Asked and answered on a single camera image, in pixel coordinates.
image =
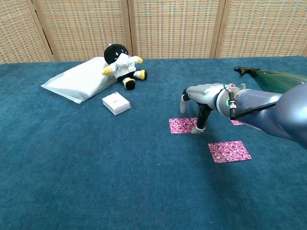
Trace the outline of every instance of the wicker screen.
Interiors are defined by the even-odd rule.
[[[227,0],[219,57],[301,55],[307,41],[307,0]]]
[[[128,7],[123,2],[127,4],[122,0],[34,0],[59,61],[103,56],[110,43],[121,43],[131,51]]]
[[[33,12],[25,0],[0,1],[0,63],[50,61]]]
[[[208,58],[219,0],[129,0],[133,54]]]

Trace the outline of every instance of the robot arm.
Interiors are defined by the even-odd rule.
[[[245,84],[204,84],[183,91],[180,111],[185,113],[189,100],[199,105],[193,134],[205,130],[211,111],[239,120],[269,135],[288,139],[307,149],[307,84],[284,94],[246,89]]]

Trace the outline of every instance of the pink paper square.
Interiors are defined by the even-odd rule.
[[[234,125],[234,126],[241,126],[241,125],[244,125],[244,123],[238,121],[238,120],[230,120],[231,123]]]
[[[241,140],[209,143],[208,147],[215,163],[251,160]]]
[[[172,134],[191,133],[196,125],[197,118],[170,118],[168,122]]]

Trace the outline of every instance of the plush doll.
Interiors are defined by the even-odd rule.
[[[127,90],[135,88],[135,78],[147,79],[147,71],[137,71],[135,64],[141,64],[142,58],[130,57],[128,50],[121,44],[110,44],[105,49],[104,58],[108,66],[102,71],[103,75],[114,74],[117,81],[122,82]]]

